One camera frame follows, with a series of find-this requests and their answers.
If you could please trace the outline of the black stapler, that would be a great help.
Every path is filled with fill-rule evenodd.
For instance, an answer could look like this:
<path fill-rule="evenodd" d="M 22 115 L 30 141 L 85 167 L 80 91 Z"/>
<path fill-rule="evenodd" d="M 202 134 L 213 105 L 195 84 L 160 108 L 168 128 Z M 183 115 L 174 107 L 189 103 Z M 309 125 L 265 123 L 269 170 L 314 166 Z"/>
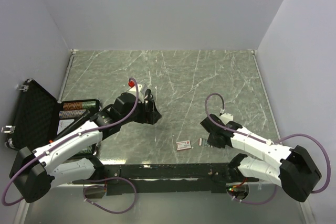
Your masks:
<path fill-rule="evenodd" d="M 146 89 L 145 91 L 144 108 L 146 113 L 153 113 L 154 111 L 154 99 L 151 89 Z"/>

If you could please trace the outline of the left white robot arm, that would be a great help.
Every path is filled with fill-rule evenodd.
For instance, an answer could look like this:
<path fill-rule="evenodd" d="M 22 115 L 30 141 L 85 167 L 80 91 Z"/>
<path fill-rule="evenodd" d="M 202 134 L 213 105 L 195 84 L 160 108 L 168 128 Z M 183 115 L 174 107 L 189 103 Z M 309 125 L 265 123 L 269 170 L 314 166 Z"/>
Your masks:
<path fill-rule="evenodd" d="M 97 162 L 83 158 L 67 163 L 67 159 L 118 133 L 127 123 L 154 125 L 161 117 L 152 91 L 146 88 L 137 92 L 132 88 L 117 97 L 114 104 L 87 118 L 73 132 L 33 151 L 22 148 L 15 157 L 10 182 L 28 203 L 39 200 L 63 183 L 85 179 L 97 183 L 104 172 Z"/>

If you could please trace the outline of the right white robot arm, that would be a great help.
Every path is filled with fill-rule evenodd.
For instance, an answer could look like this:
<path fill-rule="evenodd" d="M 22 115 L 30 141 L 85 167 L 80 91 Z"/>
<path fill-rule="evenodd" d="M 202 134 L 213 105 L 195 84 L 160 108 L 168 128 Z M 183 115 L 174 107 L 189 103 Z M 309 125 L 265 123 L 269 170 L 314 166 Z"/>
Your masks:
<path fill-rule="evenodd" d="M 256 178 L 281 187 L 298 202 L 304 202 L 321 179 L 321 173 L 308 151 L 275 144 L 234 122 L 210 114 L 201 123 L 209 133 L 208 144 L 240 150 L 229 163 L 230 177 L 235 181 Z"/>

